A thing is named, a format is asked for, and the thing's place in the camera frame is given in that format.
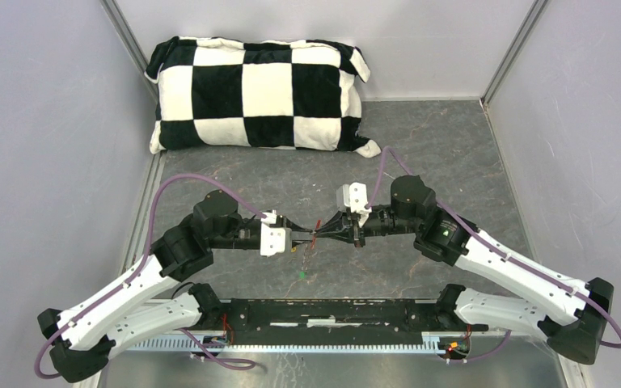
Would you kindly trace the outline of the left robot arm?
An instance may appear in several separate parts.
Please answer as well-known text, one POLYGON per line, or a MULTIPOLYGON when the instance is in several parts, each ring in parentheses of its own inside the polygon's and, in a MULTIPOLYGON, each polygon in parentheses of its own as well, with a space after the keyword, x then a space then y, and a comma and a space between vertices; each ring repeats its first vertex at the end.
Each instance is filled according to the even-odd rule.
POLYGON ((310 229, 274 212, 262 220, 245 219, 238 201, 222 190, 212 191, 151 245, 147 257, 94 296, 68 310, 39 314, 40 329, 52 342, 49 355, 54 369, 66 381, 80 382, 114 356, 155 335, 195 325, 216 327, 222 304, 209 285, 194 285, 148 309, 143 304, 213 264, 216 249, 257 250, 271 256, 311 239, 310 229))

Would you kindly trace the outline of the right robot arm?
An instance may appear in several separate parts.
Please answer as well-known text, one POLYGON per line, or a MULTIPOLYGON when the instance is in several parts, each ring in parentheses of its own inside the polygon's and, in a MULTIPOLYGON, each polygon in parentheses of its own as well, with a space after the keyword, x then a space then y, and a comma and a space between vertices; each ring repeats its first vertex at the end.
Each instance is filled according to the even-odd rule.
POLYGON ((411 234, 424 257, 482 276, 513 293, 498 297, 466 286, 447 285, 437 301, 437 324, 486 325, 543 340, 561 356, 595 363, 614 286, 600 277, 581 280, 546 268, 506 247, 474 223, 447 212, 435 191, 417 175, 391 183, 388 205, 368 205, 362 183, 337 192, 339 210, 315 231, 362 247, 368 237, 411 234))

